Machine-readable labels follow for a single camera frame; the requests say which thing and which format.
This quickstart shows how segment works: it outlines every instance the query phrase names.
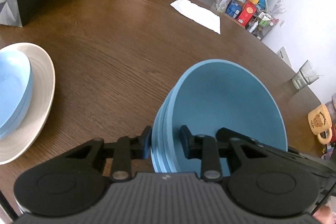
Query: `white plate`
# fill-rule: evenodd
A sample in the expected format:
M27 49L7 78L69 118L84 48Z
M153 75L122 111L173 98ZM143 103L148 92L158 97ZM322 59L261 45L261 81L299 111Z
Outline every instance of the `white plate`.
M55 92L55 69L47 52L26 42L9 45L0 52L13 50L21 51L29 58L33 72L33 95L19 127L0 140L0 165L21 156L36 140L49 115Z

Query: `cable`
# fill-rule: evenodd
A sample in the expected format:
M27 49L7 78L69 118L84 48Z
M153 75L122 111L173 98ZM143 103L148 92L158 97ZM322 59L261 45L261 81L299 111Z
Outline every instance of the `cable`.
M14 211L13 207L9 204L8 200L5 198L3 193L0 190L0 207L6 213L6 215L10 218L12 222L18 219L17 213Z
M322 198L322 200L320 201L320 203L317 204L317 206L315 207L315 209L311 212L311 215L315 214L317 212L317 210L324 204L324 202L327 200L327 198L331 195L331 193L334 190L335 186L336 186L336 182L334 183L334 185L331 186L331 188L329 189L329 191L327 192L327 194Z

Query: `black circular pad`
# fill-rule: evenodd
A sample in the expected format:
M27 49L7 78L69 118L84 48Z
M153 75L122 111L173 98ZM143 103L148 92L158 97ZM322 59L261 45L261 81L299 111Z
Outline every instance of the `black circular pad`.
M15 198L22 208L48 217L82 212L104 192L104 177L78 159L38 165L19 176L14 185Z
M318 182L311 173L268 157L244 161L227 186L241 207L274 218L306 212L319 193Z
M294 189L295 179L285 173L269 172L257 177L259 188L270 194L284 194Z

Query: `bear print mug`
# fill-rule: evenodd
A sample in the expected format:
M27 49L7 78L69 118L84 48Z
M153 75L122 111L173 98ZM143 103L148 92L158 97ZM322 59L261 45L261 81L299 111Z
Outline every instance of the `bear print mug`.
M331 117L325 104L322 104L309 112L308 121L311 131L317 135L319 142L327 144L330 142L331 134ZM320 133L327 131L326 138L323 138Z

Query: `blue box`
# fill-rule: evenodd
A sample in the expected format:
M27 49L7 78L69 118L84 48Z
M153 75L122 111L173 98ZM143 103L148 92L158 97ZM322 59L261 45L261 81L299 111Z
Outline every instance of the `blue box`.
M242 6L238 4L235 0L231 0L225 13L230 17L236 18L242 10Z

